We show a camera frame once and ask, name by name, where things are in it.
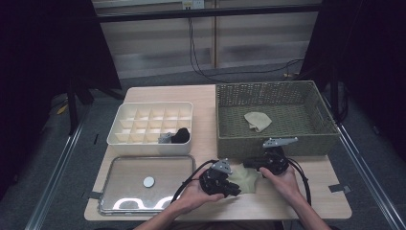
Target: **green woven basket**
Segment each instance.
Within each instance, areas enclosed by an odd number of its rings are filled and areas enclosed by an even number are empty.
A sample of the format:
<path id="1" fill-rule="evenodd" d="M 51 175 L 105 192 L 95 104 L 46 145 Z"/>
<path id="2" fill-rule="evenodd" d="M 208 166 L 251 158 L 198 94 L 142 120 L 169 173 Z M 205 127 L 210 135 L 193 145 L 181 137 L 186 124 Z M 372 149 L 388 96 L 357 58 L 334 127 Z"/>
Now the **green woven basket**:
<path id="1" fill-rule="evenodd" d="M 269 138 L 298 137 L 286 155 L 326 155 L 339 131 L 312 80 L 218 84 L 215 89 L 219 158 L 261 156 Z M 244 115 L 262 112 L 272 123 L 262 132 Z"/>

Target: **human hand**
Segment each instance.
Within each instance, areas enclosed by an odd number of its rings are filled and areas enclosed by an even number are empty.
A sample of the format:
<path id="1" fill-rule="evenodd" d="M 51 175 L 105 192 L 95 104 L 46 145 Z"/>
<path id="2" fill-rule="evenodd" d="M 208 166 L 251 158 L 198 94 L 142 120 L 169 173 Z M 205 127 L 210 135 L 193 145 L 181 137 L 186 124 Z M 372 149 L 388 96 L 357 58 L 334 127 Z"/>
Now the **human hand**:
<path id="1" fill-rule="evenodd" d="M 216 202 L 224 198 L 223 194 L 208 195 L 202 190 L 198 178 L 204 171 L 206 171 L 206 169 L 201 169 L 194 176 L 191 183 L 185 188 L 182 195 L 173 202 L 174 204 L 181 206 L 183 214 L 200 207 L 204 203 Z"/>
<path id="2" fill-rule="evenodd" d="M 274 185 L 276 190 L 290 202 L 294 197 L 300 196 L 298 182 L 296 180 L 295 170 L 292 166 L 280 175 L 272 174 L 268 169 L 261 167 L 259 171 L 268 178 Z"/>

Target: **forearm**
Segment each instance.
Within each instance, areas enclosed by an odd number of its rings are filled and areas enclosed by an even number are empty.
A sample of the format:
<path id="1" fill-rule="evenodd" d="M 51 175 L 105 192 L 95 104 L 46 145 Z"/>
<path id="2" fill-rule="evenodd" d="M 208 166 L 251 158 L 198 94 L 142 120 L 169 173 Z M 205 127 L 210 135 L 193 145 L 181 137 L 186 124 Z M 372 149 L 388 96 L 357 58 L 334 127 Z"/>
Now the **forearm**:
<path id="1" fill-rule="evenodd" d="M 181 214 L 184 213 L 184 208 L 173 202 L 168 208 L 163 210 L 158 215 L 151 218 L 149 221 L 145 221 L 143 224 L 136 227 L 134 230 L 163 230 Z"/>
<path id="2" fill-rule="evenodd" d="M 299 220 L 306 230 L 330 229 L 301 194 L 294 195 L 287 201 L 295 210 Z"/>

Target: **light wood tabletop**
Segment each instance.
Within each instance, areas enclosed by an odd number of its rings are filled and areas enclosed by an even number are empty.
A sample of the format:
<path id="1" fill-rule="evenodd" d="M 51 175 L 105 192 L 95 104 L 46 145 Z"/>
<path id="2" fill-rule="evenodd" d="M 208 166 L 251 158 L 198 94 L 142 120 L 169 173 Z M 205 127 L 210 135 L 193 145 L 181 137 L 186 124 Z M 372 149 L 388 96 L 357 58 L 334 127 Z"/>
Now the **light wood tabletop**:
<path id="1" fill-rule="evenodd" d="M 216 121 L 215 121 L 215 85 L 155 86 L 134 87 L 127 91 L 125 103 L 190 102 L 193 104 L 192 150 L 190 155 L 196 166 L 207 160 L 217 159 Z M 101 192 L 111 162 L 119 155 L 107 147 L 100 171 L 93 187 Z M 351 208 L 343 192 L 332 193 L 328 186 L 339 184 L 328 156 L 292 157 L 300 163 L 310 186 L 312 206 L 322 219 L 348 219 Z M 297 179 L 302 194 L 305 187 L 300 175 Z M 89 198 L 84 216 L 87 220 L 146 220 L 149 215 L 102 216 L 98 212 L 98 201 Z M 254 194 L 228 196 L 216 203 L 207 203 L 192 212 L 180 216 L 177 220 L 262 220 L 297 219 L 297 215 L 273 185 L 259 176 Z"/>

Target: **person's right hand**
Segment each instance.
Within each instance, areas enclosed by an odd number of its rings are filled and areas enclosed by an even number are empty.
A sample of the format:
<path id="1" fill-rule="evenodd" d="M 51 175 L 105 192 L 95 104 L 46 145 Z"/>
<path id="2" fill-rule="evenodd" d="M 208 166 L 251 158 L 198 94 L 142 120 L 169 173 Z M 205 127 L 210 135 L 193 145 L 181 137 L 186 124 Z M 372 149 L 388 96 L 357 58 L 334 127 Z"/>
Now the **person's right hand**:
<path id="1" fill-rule="evenodd" d="M 295 170 L 292 166 L 289 165 L 286 171 L 280 175 L 274 175 L 264 167 L 260 168 L 259 171 L 275 185 L 277 191 L 287 201 L 301 194 L 296 180 Z"/>

